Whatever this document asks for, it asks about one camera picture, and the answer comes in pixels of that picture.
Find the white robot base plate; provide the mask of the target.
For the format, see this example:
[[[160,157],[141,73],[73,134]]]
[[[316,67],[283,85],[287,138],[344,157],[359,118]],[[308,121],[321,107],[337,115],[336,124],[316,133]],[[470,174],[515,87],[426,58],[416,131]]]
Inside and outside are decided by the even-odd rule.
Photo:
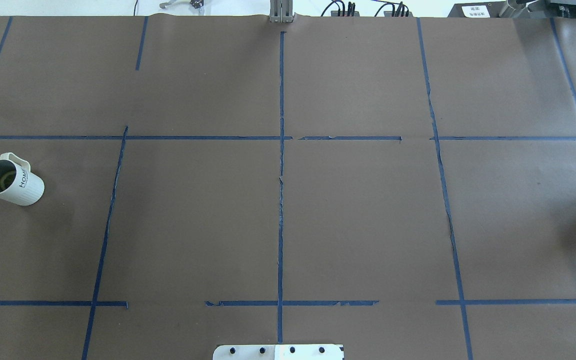
[[[213,360],[344,360],[340,344],[233,344],[220,345]]]

